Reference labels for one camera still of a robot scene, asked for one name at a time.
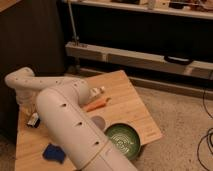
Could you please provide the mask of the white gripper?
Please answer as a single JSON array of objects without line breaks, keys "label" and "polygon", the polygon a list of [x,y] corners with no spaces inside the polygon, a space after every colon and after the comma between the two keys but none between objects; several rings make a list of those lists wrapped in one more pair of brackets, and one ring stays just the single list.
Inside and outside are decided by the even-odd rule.
[{"label": "white gripper", "polygon": [[33,91],[17,91],[16,101],[19,105],[19,110],[24,114],[33,114],[35,111],[35,97]]}]

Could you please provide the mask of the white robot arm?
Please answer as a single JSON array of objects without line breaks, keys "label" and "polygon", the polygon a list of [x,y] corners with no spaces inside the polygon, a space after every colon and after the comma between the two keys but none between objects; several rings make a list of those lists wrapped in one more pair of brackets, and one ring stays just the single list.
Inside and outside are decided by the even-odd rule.
[{"label": "white robot arm", "polygon": [[38,77],[23,67],[5,76],[17,102],[35,102],[39,118],[79,171],[138,171],[82,106],[89,101],[86,80],[56,76]]}]

